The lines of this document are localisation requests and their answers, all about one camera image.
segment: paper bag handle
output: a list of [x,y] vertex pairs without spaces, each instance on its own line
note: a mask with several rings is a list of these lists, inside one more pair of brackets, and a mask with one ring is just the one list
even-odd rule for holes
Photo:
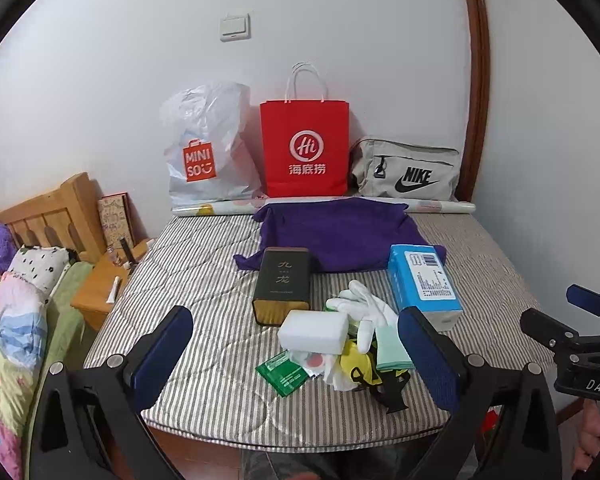
[[[298,72],[301,70],[307,70],[307,72],[311,72],[314,74],[318,81],[320,82],[320,86],[322,86],[322,99],[321,102],[324,102],[324,99],[327,95],[327,85],[324,84],[324,81],[320,77],[320,73],[318,69],[313,66],[308,61],[301,61],[300,63],[296,63],[291,69],[291,74],[289,75],[289,79],[286,80],[286,91],[285,91],[285,103],[290,103],[291,98],[289,97],[289,91],[291,90],[291,82],[296,80],[296,76],[298,76]],[[298,96],[296,94],[296,87],[294,86],[294,99],[297,99]]]

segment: wooden bedside table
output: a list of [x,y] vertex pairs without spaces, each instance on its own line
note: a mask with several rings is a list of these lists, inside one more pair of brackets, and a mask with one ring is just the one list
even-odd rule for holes
[[[146,240],[136,245],[132,251],[136,260],[140,260],[146,253]],[[120,297],[129,279],[129,272],[123,267],[116,267],[107,253],[103,254],[100,261],[93,267],[91,274],[75,293],[71,306],[77,308],[84,320],[95,330],[100,330],[104,320],[111,312],[112,304],[106,303],[111,285],[116,276],[120,276],[120,286],[116,298]]]

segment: miniso plastic bag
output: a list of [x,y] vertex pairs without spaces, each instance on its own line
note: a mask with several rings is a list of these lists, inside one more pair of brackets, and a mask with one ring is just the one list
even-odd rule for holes
[[160,108],[178,138],[164,151],[172,209],[260,194],[260,177],[240,138],[249,110],[249,88],[216,83],[179,92]]

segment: pillow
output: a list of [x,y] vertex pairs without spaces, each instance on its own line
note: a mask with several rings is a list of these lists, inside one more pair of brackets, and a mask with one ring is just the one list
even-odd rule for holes
[[22,246],[9,270],[35,286],[48,299],[69,263],[69,251],[60,247]]

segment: gray bag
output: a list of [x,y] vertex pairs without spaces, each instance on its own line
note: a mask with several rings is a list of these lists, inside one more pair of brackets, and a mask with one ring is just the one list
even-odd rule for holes
[[451,200],[458,184],[461,159],[452,148],[362,139],[351,158],[362,196]]

